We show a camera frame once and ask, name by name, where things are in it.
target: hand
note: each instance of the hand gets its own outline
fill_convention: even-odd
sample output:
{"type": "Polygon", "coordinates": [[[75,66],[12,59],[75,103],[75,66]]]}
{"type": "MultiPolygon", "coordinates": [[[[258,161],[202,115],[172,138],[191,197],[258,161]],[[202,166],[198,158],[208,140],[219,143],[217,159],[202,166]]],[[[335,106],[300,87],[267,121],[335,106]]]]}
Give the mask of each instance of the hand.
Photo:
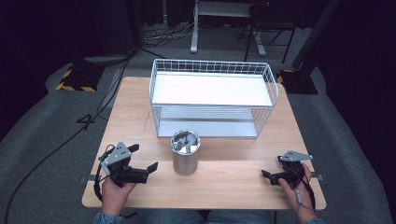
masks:
{"type": "MultiPolygon", "coordinates": [[[[311,180],[312,177],[312,173],[304,163],[303,167],[305,172],[304,181],[305,183],[309,183],[309,180],[311,180]]],[[[286,194],[289,205],[297,213],[297,216],[300,219],[301,223],[304,223],[314,218],[318,218],[318,216],[315,214],[314,209],[312,208],[311,197],[309,196],[308,190],[305,188],[303,182],[300,182],[296,189],[292,189],[285,179],[279,178],[278,181],[280,187],[282,187],[283,191],[286,194]],[[300,204],[297,200],[296,190],[300,191],[302,204],[300,204]]]]}
{"type": "Polygon", "coordinates": [[[119,216],[135,186],[134,183],[125,183],[120,188],[109,177],[106,178],[102,185],[102,213],[115,217],[119,216]]]}

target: wooden table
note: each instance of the wooden table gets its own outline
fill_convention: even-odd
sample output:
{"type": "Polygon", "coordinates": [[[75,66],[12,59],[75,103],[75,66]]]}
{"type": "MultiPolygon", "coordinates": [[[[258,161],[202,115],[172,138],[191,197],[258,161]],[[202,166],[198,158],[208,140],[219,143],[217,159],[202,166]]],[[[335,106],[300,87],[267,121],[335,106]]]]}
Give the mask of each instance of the wooden table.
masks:
{"type": "MultiPolygon", "coordinates": [[[[149,78],[126,77],[111,112],[96,158],[108,145],[119,141],[140,149],[130,165],[146,169],[155,161],[158,170],[147,184],[137,185],[127,207],[194,209],[290,209],[279,186],[271,186],[261,170],[283,172],[276,156],[294,150],[307,154],[303,138],[281,85],[279,99],[257,139],[201,138],[198,169],[193,175],[178,175],[173,168],[170,138],[158,138],[149,102],[149,78]]],[[[95,175],[95,159],[91,174],[95,175]]],[[[305,161],[313,171],[311,161],[305,161]]],[[[317,209],[326,202],[316,178],[311,180],[317,209]]],[[[100,207],[89,181],[82,203],[100,207]]]]}

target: person's left hand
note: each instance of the person's left hand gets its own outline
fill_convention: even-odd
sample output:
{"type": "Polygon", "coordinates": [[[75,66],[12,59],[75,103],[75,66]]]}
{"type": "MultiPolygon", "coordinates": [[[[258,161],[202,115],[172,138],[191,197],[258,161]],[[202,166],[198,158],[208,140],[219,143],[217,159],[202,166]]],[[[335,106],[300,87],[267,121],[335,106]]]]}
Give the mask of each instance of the person's left hand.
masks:
{"type": "Polygon", "coordinates": [[[102,185],[102,213],[119,216],[135,186],[135,183],[125,183],[120,188],[109,177],[106,178],[102,185]]]}

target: wire rack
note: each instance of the wire rack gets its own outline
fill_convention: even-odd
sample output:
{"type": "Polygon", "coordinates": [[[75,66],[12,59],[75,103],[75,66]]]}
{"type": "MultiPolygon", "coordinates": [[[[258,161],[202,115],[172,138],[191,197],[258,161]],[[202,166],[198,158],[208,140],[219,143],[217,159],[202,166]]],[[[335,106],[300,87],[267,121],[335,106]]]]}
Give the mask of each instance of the wire rack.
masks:
{"type": "Polygon", "coordinates": [[[149,96],[157,134],[160,137],[172,136],[173,133],[178,131],[177,129],[189,128],[181,127],[181,125],[200,129],[194,131],[198,132],[202,137],[257,137],[276,105],[278,89],[268,63],[157,59],[152,67],[149,96]],[[157,84],[156,78],[159,75],[260,77],[263,80],[271,104],[266,106],[230,104],[156,105],[152,102],[157,84]],[[227,132],[231,128],[231,126],[228,127],[227,125],[232,126],[233,130],[231,132],[227,132]],[[247,131],[250,126],[252,127],[250,129],[253,129],[254,132],[247,131]],[[245,130],[242,130],[241,133],[236,133],[235,129],[245,130]]]}

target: gray carpet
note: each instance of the gray carpet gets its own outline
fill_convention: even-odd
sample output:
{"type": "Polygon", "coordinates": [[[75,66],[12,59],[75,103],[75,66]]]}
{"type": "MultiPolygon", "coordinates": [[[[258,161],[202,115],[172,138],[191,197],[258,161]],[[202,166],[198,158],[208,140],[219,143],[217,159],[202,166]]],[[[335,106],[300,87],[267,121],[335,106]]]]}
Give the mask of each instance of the gray carpet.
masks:
{"type": "MultiPolygon", "coordinates": [[[[266,48],[268,55],[262,58],[252,46],[248,61],[267,62],[273,72],[290,68],[309,32],[309,29],[296,32],[284,64],[280,63],[282,47],[266,48]]],[[[245,36],[238,41],[239,33],[240,29],[234,28],[206,29],[200,33],[196,54],[190,54],[190,36],[149,50],[172,59],[242,61],[247,39],[245,36]]],[[[138,51],[124,75],[149,76],[155,58],[138,51]]],[[[1,220],[8,199],[22,178],[83,126],[76,123],[78,119],[96,113],[120,69],[120,65],[107,67],[97,92],[56,91],[67,67],[68,64],[49,77],[49,94],[32,107],[0,143],[1,220]]],[[[289,99],[308,152],[314,156],[316,171],[325,177],[321,186],[327,207],[319,212],[320,216],[327,223],[392,223],[382,184],[327,97],[318,69],[312,78],[319,95],[289,95],[289,99]]],[[[110,112],[111,104],[102,116],[108,118],[110,112]]],[[[106,120],[97,119],[87,131],[82,131],[42,163],[15,195],[9,223],[92,223],[99,209],[81,204],[83,179],[91,172],[105,128],[106,120]]],[[[293,212],[278,213],[278,223],[294,222],[293,212]]]]}

